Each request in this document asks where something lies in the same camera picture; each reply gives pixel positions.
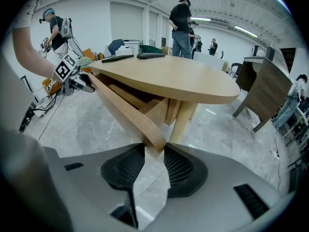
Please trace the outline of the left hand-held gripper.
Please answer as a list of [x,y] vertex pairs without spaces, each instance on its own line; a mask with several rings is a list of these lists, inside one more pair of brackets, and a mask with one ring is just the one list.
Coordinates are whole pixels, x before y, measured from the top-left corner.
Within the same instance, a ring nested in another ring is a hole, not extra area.
[[95,92],[87,73],[80,73],[78,59],[66,54],[56,66],[53,72],[53,81],[62,84],[62,94],[70,96],[76,89],[87,93]]

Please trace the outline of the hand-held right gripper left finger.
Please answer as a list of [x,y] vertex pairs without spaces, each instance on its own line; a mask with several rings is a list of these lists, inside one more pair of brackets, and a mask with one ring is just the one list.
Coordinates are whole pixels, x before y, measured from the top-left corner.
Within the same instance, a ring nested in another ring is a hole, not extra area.
[[136,232],[133,184],[145,163],[144,144],[61,158],[43,149],[74,232]]

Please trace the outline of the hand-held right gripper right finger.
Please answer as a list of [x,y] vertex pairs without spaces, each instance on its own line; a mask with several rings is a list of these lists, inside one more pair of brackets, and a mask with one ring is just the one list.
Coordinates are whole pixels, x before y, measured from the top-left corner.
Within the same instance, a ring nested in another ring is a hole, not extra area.
[[266,232],[291,202],[231,158],[168,143],[171,187],[148,232]]

